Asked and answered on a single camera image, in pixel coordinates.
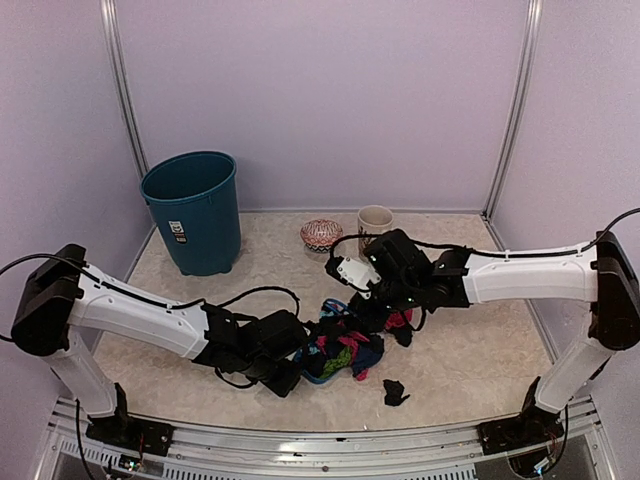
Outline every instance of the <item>teal trash can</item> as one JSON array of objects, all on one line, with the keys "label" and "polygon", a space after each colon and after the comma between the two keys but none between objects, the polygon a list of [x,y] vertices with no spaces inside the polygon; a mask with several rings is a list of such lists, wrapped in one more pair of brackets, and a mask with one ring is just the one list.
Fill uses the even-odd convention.
[{"label": "teal trash can", "polygon": [[140,190],[183,275],[227,273],[240,252],[236,162],[192,152],[152,168]]}]

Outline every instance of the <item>small bowl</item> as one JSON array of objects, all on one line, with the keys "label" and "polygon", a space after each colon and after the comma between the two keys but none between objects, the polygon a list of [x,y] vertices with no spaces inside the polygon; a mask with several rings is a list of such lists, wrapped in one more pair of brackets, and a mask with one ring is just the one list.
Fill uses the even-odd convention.
[{"label": "small bowl", "polygon": [[342,237],[342,227],[333,220],[312,220],[302,226],[300,237],[312,252],[329,253],[333,242]]}]

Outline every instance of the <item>white wall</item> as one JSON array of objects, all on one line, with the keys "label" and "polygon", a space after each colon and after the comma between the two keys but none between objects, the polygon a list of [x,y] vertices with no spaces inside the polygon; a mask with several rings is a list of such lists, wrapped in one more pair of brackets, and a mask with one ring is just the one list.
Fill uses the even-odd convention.
[{"label": "white wall", "polygon": [[[510,248],[594,237],[640,205],[640,4],[544,2],[540,42],[514,160],[495,218]],[[640,271],[640,218],[614,229]],[[539,303],[559,349],[586,306]],[[638,478],[640,346],[618,355],[593,396],[623,479]]]},{"label": "white wall", "polygon": [[[0,4],[0,265],[69,242],[122,276],[151,227],[118,110],[99,2]],[[3,275],[8,335],[27,274]],[[0,478],[26,478],[61,384],[0,342]]]},{"label": "white wall", "polygon": [[149,163],[226,151],[244,209],[480,211],[527,4],[117,2]]}]

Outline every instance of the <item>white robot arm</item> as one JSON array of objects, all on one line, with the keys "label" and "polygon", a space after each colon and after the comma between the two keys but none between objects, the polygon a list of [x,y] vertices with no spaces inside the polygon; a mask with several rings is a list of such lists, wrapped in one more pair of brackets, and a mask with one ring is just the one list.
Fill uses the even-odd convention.
[{"label": "white robot arm", "polygon": [[550,433],[561,435],[557,421],[569,400],[613,355],[640,341],[637,277],[612,233],[597,238],[527,252],[448,246],[453,248],[431,262],[416,247],[419,242],[393,230],[365,249],[369,264],[334,257],[332,251],[326,270],[358,291],[349,309],[373,323],[392,311],[421,307],[434,312],[505,299],[563,298],[591,305],[590,321],[531,385],[520,415],[479,426],[483,449],[491,454],[547,441]]},{"label": "white robot arm", "polygon": [[[480,252],[453,246],[435,262],[401,230],[373,241],[370,264],[331,255],[327,272],[358,293],[349,310],[375,331],[393,311],[466,308],[500,299],[569,298],[589,302],[591,323],[526,395],[517,417],[486,422],[486,453],[521,448],[560,436],[560,411],[616,352],[640,341],[638,281],[615,236],[591,248],[580,244],[530,252]],[[241,372],[284,397],[297,384],[300,364],[286,357],[306,345],[297,316],[281,310],[262,319],[233,314],[199,300],[183,304],[135,289],[84,262],[68,245],[27,280],[12,339],[42,357],[80,399],[91,419],[87,435],[105,443],[166,455],[171,426],[134,419],[126,396],[101,372],[78,327],[113,332],[158,345],[216,374]],[[238,322],[251,320],[240,325]]]},{"label": "white robot arm", "polygon": [[298,383],[302,367],[287,359],[308,341],[297,314],[280,310],[259,319],[204,300],[162,298],[86,264],[84,253],[67,245],[56,255],[62,261],[48,260],[29,276],[11,336],[42,357],[81,402],[90,438],[135,451],[144,438],[145,452],[166,455],[173,429],[128,415],[125,392],[100,370],[78,327],[157,345],[213,367],[223,380],[222,373],[243,373],[249,385],[262,382],[281,397]]}]

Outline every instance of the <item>cup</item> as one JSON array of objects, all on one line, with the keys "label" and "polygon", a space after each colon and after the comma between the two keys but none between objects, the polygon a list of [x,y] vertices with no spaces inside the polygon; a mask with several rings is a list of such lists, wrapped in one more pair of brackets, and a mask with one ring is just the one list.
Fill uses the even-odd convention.
[{"label": "cup", "polygon": [[[358,233],[361,235],[380,235],[391,230],[393,226],[393,213],[388,208],[380,205],[369,205],[362,207],[358,212]],[[364,249],[374,239],[359,238],[358,253],[360,258],[366,260]]]}]

